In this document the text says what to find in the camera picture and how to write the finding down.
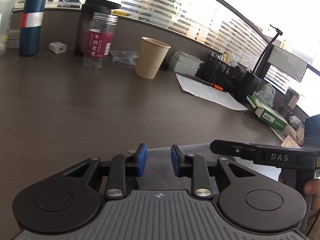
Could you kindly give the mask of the right hand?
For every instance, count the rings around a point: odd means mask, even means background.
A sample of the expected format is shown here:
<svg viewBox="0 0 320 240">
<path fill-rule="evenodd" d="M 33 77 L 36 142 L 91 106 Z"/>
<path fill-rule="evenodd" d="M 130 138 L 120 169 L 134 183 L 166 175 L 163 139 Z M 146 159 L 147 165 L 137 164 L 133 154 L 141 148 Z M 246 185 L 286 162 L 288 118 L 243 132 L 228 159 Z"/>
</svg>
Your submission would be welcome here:
<svg viewBox="0 0 320 240">
<path fill-rule="evenodd" d="M 320 179 L 315 178 L 308 181 L 304 185 L 304 193 L 307 195 L 312 195 L 314 198 L 319 199 L 320 197 Z"/>
</svg>

